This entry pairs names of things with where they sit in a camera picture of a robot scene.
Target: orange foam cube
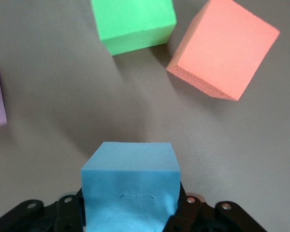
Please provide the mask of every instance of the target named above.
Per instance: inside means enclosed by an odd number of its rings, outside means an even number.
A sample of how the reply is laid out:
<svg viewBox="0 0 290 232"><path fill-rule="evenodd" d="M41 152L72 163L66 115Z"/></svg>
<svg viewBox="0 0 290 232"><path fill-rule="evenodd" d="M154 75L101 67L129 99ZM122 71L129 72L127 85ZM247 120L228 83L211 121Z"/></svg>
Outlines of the orange foam cube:
<svg viewBox="0 0 290 232"><path fill-rule="evenodd" d="M167 70L216 98L239 100L279 30L233 0L210 0Z"/></svg>

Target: green foam cube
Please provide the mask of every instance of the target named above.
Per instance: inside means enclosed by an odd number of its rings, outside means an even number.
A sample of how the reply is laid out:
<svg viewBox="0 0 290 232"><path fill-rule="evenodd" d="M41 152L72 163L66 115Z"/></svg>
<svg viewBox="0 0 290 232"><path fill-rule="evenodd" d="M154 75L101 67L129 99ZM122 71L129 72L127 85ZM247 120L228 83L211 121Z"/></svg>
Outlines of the green foam cube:
<svg viewBox="0 0 290 232"><path fill-rule="evenodd" d="M165 44L176 25L172 0L91 0L91 6L111 55Z"/></svg>

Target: screw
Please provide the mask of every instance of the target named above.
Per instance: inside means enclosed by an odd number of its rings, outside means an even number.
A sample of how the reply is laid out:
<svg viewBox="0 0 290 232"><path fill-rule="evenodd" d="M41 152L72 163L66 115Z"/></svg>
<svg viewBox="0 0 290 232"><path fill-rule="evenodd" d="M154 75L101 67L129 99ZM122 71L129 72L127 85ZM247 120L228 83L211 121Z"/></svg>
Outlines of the screw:
<svg viewBox="0 0 290 232"><path fill-rule="evenodd" d="M31 203L31 204L27 205L27 209L32 209L32 208L34 208L36 206L37 206L36 203Z"/></svg>
<svg viewBox="0 0 290 232"><path fill-rule="evenodd" d="M225 210L231 210L231 209L232 209L232 207L231 207L228 203L223 203L223 204L221 205L221 207L222 207L223 209L225 209Z"/></svg>
<svg viewBox="0 0 290 232"><path fill-rule="evenodd" d="M187 202L190 204L195 203L195 199L193 197L188 197Z"/></svg>
<svg viewBox="0 0 290 232"><path fill-rule="evenodd" d="M65 203L71 202L72 201L72 197L67 197L66 199L64 199Z"/></svg>

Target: blue foam cube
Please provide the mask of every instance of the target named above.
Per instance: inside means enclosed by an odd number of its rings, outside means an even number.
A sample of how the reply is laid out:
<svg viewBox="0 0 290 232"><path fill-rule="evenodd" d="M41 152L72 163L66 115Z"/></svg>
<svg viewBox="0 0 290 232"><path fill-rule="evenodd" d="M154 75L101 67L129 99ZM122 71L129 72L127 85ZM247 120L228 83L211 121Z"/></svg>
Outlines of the blue foam cube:
<svg viewBox="0 0 290 232"><path fill-rule="evenodd" d="M177 208L170 143L104 142L81 170L87 232L161 232Z"/></svg>

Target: gray table surface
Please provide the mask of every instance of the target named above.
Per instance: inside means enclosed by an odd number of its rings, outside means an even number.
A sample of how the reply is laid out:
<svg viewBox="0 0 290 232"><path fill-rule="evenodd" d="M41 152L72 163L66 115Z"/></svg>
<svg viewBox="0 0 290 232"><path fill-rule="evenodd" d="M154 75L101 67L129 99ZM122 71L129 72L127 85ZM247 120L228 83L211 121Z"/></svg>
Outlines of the gray table surface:
<svg viewBox="0 0 290 232"><path fill-rule="evenodd" d="M166 45L115 57L89 0L0 0L0 216L81 187L103 141L171 142L186 191L241 205L290 232L290 0L236 0L281 34L240 101L214 99L166 72L204 0L174 0Z"/></svg>

